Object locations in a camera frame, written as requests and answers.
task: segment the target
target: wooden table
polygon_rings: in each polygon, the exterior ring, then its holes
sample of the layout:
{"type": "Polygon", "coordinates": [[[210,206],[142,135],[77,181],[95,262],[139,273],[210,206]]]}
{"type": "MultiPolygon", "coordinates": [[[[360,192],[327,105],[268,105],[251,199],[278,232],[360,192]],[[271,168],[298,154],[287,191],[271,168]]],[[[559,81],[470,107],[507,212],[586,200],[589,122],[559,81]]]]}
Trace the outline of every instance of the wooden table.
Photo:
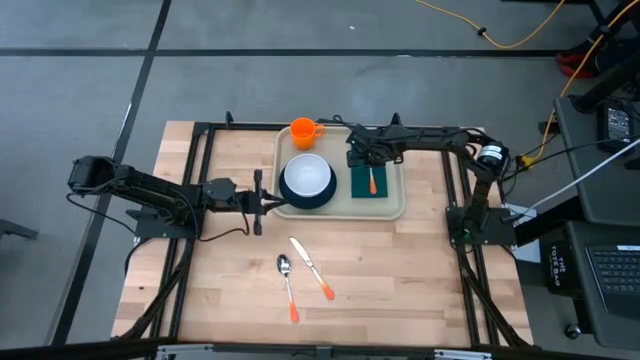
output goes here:
{"type": "MultiPolygon", "coordinates": [[[[193,122],[171,121],[153,174],[180,183],[193,122]]],[[[216,131],[209,179],[230,177],[253,187],[253,170],[269,189],[275,131],[216,131]]],[[[196,158],[197,179],[203,144],[196,158]]],[[[454,178],[459,176],[454,166],[454,178]]],[[[438,152],[405,153],[407,207],[395,221],[284,220],[263,218],[263,236],[227,235],[197,243],[179,339],[194,342],[469,346],[455,252],[444,217],[448,205],[438,152]],[[288,236],[311,254],[336,298],[328,301],[288,236]],[[284,279],[276,257],[292,259],[290,275],[300,322],[291,324],[284,279]]],[[[456,184],[458,201],[461,187],[456,184]]],[[[491,200],[499,203],[496,189],[491,200]]],[[[243,226],[239,214],[208,213],[203,238],[243,226]]],[[[128,330],[158,291],[167,239],[154,239],[132,257],[113,334],[128,330]]],[[[498,246],[484,247],[492,298],[525,340],[531,332],[513,259],[498,246]]],[[[165,308],[167,333],[173,301],[165,308]]],[[[487,341],[476,299],[481,339],[487,341]]]]}

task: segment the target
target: metal spoon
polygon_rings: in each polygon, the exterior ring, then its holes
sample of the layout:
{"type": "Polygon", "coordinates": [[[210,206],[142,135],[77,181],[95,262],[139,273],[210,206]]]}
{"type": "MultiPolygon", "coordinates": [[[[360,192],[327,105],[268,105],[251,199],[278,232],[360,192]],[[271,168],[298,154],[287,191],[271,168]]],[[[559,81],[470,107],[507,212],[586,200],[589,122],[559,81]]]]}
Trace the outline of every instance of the metal spoon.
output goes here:
{"type": "Polygon", "coordinates": [[[291,272],[291,262],[289,258],[280,254],[278,256],[278,271],[284,275],[284,281],[287,284],[287,292],[289,293],[289,313],[291,314],[291,322],[297,323],[300,318],[298,317],[298,311],[296,310],[296,304],[293,303],[293,294],[291,293],[291,284],[289,284],[289,273],[291,272]]]}

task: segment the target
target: beige tray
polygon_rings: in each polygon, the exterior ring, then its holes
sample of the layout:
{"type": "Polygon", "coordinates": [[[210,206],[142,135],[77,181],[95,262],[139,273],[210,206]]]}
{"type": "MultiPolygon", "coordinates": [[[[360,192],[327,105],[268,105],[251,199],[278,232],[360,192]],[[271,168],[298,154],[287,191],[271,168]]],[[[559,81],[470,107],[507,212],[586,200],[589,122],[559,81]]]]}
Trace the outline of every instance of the beige tray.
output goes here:
{"type": "MultiPolygon", "coordinates": [[[[307,151],[324,158],[336,173],[338,186],[336,193],[325,205],[302,210],[290,205],[274,209],[276,214],[289,219],[348,219],[348,220],[394,220],[405,208],[405,186],[402,165],[388,163],[386,198],[354,199],[351,197],[351,171],[347,167],[345,142],[350,130],[342,126],[326,126],[325,135],[316,140],[314,147],[307,151]]],[[[271,193],[282,196],[278,188],[280,173],[289,160],[304,153],[293,146],[289,128],[284,128],[276,136],[273,158],[274,176],[271,193]]]]}

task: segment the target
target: concrete floor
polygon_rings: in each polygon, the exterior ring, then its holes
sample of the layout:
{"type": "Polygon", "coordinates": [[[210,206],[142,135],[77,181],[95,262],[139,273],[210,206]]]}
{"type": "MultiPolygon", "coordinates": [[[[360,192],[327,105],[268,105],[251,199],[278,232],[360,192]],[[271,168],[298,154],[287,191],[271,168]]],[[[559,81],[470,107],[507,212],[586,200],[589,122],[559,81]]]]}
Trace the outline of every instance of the concrete floor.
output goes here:
{"type": "MultiPolygon", "coordinates": [[[[468,15],[504,43],[528,34],[553,8],[500,0],[434,3],[468,15]]],[[[0,48],[146,48],[161,5],[3,0],[0,48]]],[[[586,7],[566,6],[524,48],[565,48],[594,25],[586,7]]],[[[160,48],[490,49],[466,24],[411,0],[174,1],[160,48]]],[[[111,155],[141,64],[141,57],[0,57],[0,218],[41,234],[36,242],[0,241],[0,348],[48,341],[89,218],[64,200],[71,160],[111,155]]],[[[518,153],[539,143],[536,124],[547,119],[565,81],[550,58],[156,58],[124,162],[151,171],[167,120],[220,121],[227,110],[237,121],[339,113],[369,124],[385,124],[397,111],[406,124],[485,127],[518,153]]],[[[578,82],[573,92],[589,85],[578,82]]],[[[548,151],[561,147],[556,140],[548,151]]],[[[570,179],[566,159],[558,157],[521,176],[509,200],[532,204],[570,179]]],[[[128,221],[129,207],[112,201],[109,214],[128,221]]],[[[130,248],[131,235],[106,222],[70,342],[109,337],[130,248]]],[[[566,339],[562,329],[575,317],[571,304],[546,292],[539,270],[520,266],[536,344],[638,358],[604,349],[591,336],[566,339]]]]}

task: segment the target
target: black floor line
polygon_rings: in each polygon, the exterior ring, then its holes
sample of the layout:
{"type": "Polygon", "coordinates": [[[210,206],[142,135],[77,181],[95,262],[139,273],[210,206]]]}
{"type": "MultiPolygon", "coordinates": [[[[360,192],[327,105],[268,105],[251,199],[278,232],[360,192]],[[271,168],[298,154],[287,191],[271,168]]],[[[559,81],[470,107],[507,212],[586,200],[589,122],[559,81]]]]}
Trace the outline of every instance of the black floor line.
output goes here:
{"type": "Polygon", "coordinates": [[[0,48],[0,56],[32,57],[468,57],[468,58],[544,58],[561,50],[464,50],[464,49],[157,49],[154,38],[149,49],[44,49],[0,48]]]}
{"type": "MultiPolygon", "coordinates": [[[[155,51],[158,47],[160,36],[162,35],[162,30],[164,29],[164,24],[169,14],[170,6],[171,0],[163,1],[153,35],[151,36],[151,41],[149,42],[149,47],[147,49],[148,53],[155,51]]],[[[153,59],[154,57],[152,55],[147,54],[142,62],[142,66],[140,67],[138,80],[136,81],[136,85],[133,89],[131,102],[129,103],[129,108],[122,124],[122,128],[120,129],[120,134],[116,141],[116,146],[112,156],[117,163],[122,162],[122,159],[124,158],[129,138],[131,137],[131,132],[133,130],[133,125],[138,114],[138,109],[140,108],[142,95],[144,94],[144,89],[147,86],[147,80],[149,79],[153,59]]],[[[96,201],[95,209],[102,213],[106,213],[110,200],[111,197],[108,195],[100,196],[96,201]]],[[[62,302],[62,310],[59,312],[59,320],[51,339],[52,345],[63,345],[67,342],[71,326],[73,325],[73,318],[75,317],[75,313],[78,309],[78,304],[82,297],[82,291],[84,289],[89,270],[91,269],[91,262],[93,261],[93,256],[98,246],[98,240],[100,239],[103,225],[104,218],[102,216],[93,216],[87,225],[87,231],[85,231],[85,236],[81,241],[82,252],[80,253],[78,264],[73,272],[69,291],[62,302]]]]}
{"type": "Polygon", "coordinates": [[[50,57],[127,57],[150,54],[146,49],[47,49],[47,48],[0,48],[0,56],[50,56],[50,57]]]}
{"type": "Polygon", "coordinates": [[[560,50],[429,50],[429,49],[160,49],[156,57],[272,56],[272,57],[554,57],[560,50]]]}

